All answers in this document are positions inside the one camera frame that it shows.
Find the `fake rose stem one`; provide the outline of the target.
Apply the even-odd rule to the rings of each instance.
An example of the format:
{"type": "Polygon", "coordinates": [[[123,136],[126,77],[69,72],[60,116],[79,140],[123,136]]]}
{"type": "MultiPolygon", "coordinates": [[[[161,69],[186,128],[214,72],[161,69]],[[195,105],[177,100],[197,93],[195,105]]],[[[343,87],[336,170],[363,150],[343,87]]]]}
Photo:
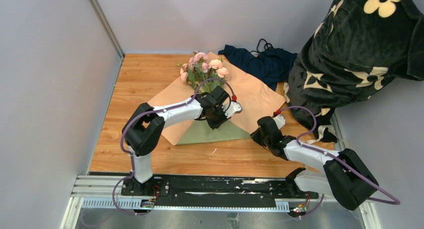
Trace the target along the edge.
{"type": "Polygon", "coordinates": [[[216,87],[221,87],[225,84],[225,80],[227,80],[229,71],[225,67],[212,67],[212,75],[214,78],[219,80],[214,80],[212,82],[212,89],[216,87]]]}

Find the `fake rose stem two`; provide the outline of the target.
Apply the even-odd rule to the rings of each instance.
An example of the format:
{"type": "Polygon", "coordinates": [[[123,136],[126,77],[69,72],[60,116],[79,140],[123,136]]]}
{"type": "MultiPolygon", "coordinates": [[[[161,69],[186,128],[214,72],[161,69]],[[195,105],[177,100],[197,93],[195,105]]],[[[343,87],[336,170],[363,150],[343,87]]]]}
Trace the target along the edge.
{"type": "Polygon", "coordinates": [[[190,85],[196,90],[200,83],[207,79],[209,73],[208,55],[204,52],[194,51],[188,63],[178,62],[180,81],[190,85]]]}

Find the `fake rose stem three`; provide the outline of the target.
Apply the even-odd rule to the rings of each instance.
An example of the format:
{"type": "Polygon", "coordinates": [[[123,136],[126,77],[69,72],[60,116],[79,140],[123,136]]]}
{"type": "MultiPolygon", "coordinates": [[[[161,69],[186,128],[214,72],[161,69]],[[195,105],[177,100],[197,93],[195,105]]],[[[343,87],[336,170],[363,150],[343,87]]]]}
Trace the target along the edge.
{"type": "MultiPolygon", "coordinates": [[[[223,67],[223,61],[224,59],[222,57],[219,57],[218,59],[212,59],[210,61],[207,61],[205,57],[202,57],[199,61],[201,66],[200,82],[210,78],[219,78],[217,70],[223,67]]],[[[202,92],[210,93],[216,87],[222,85],[223,83],[219,80],[207,81],[202,86],[202,92]]]]}

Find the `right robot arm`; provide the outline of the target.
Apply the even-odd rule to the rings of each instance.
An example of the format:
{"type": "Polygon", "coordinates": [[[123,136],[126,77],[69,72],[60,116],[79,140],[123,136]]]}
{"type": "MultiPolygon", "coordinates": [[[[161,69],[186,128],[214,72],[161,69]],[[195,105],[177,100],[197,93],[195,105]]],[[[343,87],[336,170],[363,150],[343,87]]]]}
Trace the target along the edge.
{"type": "Polygon", "coordinates": [[[377,191],[377,180],[354,150],[327,150],[297,142],[294,136],[282,134],[284,124],[282,115],[262,117],[250,136],[275,157],[312,168],[301,167],[289,174],[285,190],[290,197],[316,192],[331,196],[344,208],[354,211],[377,191]]]}

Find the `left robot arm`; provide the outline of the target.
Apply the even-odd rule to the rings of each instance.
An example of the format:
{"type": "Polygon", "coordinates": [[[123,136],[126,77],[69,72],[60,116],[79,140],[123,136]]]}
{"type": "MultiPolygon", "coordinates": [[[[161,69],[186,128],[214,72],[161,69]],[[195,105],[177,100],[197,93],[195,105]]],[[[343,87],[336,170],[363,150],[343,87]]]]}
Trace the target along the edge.
{"type": "Polygon", "coordinates": [[[122,183],[122,195],[147,196],[158,192],[159,186],[153,179],[152,151],[164,129],[194,120],[206,121],[215,130],[242,110],[237,96],[228,94],[221,86],[212,92],[196,90],[187,99],[170,105],[140,104],[122,128],[120,138],[121,150],[130,156],[131,161],[130,175],[122,183]]]}

